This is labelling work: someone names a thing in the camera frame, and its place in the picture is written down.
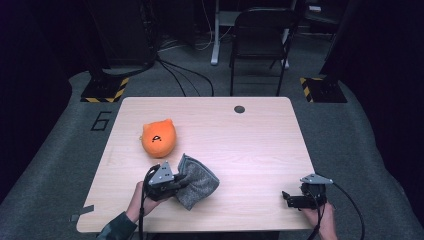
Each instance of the table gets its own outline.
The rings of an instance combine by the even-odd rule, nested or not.
[[[292,0],[290,4],[290,8],[294,10],[296,7],[297,0]],[[214,39],[214,45],[212,50],[212,57],[211,57],[211,65],[215,66],[218,65],[218,59],[219,59],[219,27],[220,26],[234,26],[234,22],[236,21],[236,18],[240,12],[234,12],[234,11],[220,11],[219,8],[219,0],[215,0],[215,39]],[[288,29],[284,30],[282,41],[284,42],[287,39],[287,36],[289,34]],[[286,61],[286,69],[289,68],[289,61]]]
[[[243,106],[244,113],[235,112]],[[163,159],[141,147],[142,125],[171,118],[177,144]],[[284,190],[301,195],[299,179],[314,172],[302,133],[285,97],[125,98],[80,216],[80,232],[99,232],[125,211],[147,170],[167,160],[174,174],[183,153],[220,179],[208,198],[187,211],[175,198],[144,219],[146,232],[309,229]]]

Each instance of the gray cloth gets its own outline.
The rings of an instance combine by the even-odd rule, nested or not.
[[[198,160],[183,154],[178,164],[179,174],[186,175],[177,183],[186,187],[175,195],[178,201],[191,210],[200,200],[211,195],[219,185],[219,179]]]

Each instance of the sleeve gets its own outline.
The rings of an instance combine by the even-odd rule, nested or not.
[[[97,240],[126,240],[137,228],[137,224],[133,223],[125,214],[122,212],[112,221],[110,221],[102,229],[100,234],[97,236]]]

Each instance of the gray carpet floor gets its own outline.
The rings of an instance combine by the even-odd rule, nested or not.
[[[397,181],[385,170],[375,146],[373,131],[354,94],[342,83],[345,104],[308,103],[299,79],[320,77],[329,41],[321,37],[296,35],[280,96],[291,99],[316,172],[332,178],[361,210],[365,239],[424,239],[422,226]],[[229,96],[231,44],[221,44],[218,66],[210,65],[212,46],[195,50],[187,46],[163,49],[162,59],[208,77],[215,96]],[[249,65],[238,74],[257,74]],[[265,70],[269,63],[264,63]],[[131,69],[114,70],[115,72]],[[203,79],[176,74],[187,97],[210,96]],[[70,79],[73,95],[69,105],[31,164],[0,206],[0,239],[94,239],[82,234],[72,214],[83,207],[122,99],[116,103],[83,103],[80,95],[90,80],[88,73]],[[275,95],[277,78],[237,76],[235,96]],[[175,96],[183,92],[173,77],[156,63],[130,78],[125,97]],[[90,131],[100,112],[109,119],[105,131]],[[358,214],[348,198],[334,186],[327,187],[329,200],[337,207],[340,239],[359,239]],[[280,239],[307,239],[310,231],[284,231]]]

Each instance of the orange object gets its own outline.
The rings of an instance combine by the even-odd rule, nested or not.
[[[175,147],[177,133],[171,119],[143,125],[140,137],[144,150],[154,158],[168,155]]]

